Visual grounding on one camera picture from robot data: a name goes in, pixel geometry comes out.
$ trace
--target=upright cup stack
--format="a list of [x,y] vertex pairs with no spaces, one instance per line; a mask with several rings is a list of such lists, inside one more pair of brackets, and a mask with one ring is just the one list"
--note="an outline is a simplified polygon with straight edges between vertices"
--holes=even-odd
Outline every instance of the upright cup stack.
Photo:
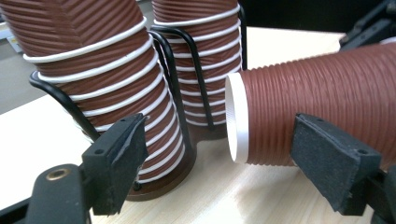
[[[224,125],[225,78],[229,73],[240,71],[242,65],[239,31],[241,22],[238,19],[237,1],[153,0],[152,5],[155,24],[181,28],[193,37],[202,64],[214,124],[218,127]],[[167,39],[177,64],[189,129],[207,129],[208,121],[191,51],[180,37],[167,35]]]
[[99,133],[129,115],[148,116],[149,156],[138,182],[161,186],[143,185],[145,195],[167,185],[177,167],[186,173],[179,165],[194,159],[136,1],[0,1],[0,8],[38,77],[67,93]]

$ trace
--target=table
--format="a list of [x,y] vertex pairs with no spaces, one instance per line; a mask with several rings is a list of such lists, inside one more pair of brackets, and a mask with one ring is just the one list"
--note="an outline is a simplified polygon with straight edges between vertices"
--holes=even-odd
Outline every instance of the table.
[[[248,28],[248,67],[338,50],[341,34]],[[35,178],[62,163],[80,164],[89,146],[49,96],[0,116],[0,209],[30,196]],[[368,223],[334,213],[296,167],[233,163],[227,139],[201,142],[188,177],[166,195],[126,202],[113,217],[93,223]]]

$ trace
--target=wooden table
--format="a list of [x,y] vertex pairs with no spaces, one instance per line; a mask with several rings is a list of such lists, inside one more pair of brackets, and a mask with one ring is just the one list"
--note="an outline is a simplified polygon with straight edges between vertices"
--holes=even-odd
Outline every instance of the wooden table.
[[[248,67],[338,50],[340,34],[248,28]],[[30,196],[35,178],[62,163],[80,164],[89,146],[49,96],[0,116],[0,209]],[[334,213],[296,167],[233,163],[227,139],[201,142],[189,176],[168,194],[126,202],[93,223],[369,223]]]

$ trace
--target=brown round base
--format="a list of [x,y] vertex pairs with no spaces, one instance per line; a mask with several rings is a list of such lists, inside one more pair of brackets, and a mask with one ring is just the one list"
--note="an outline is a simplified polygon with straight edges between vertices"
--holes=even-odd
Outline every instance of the brown round base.
[[190,173],[195,164],[196,156],[196,145],[192,145],[192,148],[186,148],[184,156],[175,170],[158,180],[142,184],[140,190],[131,189],[126,200],[143,202],[158,198],[171,191]]
[[215,129],[210,131],[208,127],[200,127],[188,124],[190,140],[193,146],[205,140],[217,140],[227,137],[227,124],[215,125]]

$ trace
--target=gray floor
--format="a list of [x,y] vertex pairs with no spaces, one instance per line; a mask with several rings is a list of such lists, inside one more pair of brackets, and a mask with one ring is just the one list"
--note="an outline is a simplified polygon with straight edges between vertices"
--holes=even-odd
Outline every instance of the gray floor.
[[[150,27],[153,23],[151,1],[142,0],[138,4],[148,18],[147,27]],[[34,65],[17,54],[5,39],[0,40],[0,114],[45,95],[29,84],[33,71]]]

